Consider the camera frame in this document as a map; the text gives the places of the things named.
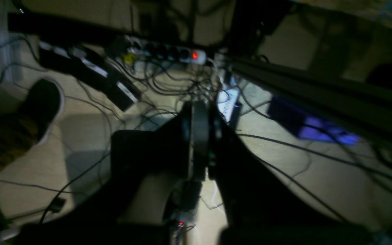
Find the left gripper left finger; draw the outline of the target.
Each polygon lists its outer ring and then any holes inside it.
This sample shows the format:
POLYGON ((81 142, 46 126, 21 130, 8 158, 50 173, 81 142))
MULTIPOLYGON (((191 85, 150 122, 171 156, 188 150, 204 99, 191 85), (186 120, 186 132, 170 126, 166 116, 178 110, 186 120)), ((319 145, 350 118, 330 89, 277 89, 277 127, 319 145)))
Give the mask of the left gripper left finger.
POLYGON ((148 174, 191 177, 189 147, 193 103, 156 131, 120 130, 111 137, 110 180, 66 216, 24 226, 15 245, 169 245, 169 228, 124 222, 148 174))

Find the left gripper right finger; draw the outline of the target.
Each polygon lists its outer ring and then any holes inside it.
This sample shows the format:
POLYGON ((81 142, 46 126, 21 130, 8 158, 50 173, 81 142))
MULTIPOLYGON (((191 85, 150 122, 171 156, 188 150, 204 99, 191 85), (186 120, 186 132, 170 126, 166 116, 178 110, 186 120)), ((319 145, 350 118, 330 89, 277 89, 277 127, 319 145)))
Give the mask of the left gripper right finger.
POLYGON ((193 102, 193 180, 215 180, 229 223, 222 245, 368 245, 372 235, 297 197, 224 122, 216 107, 193 102))

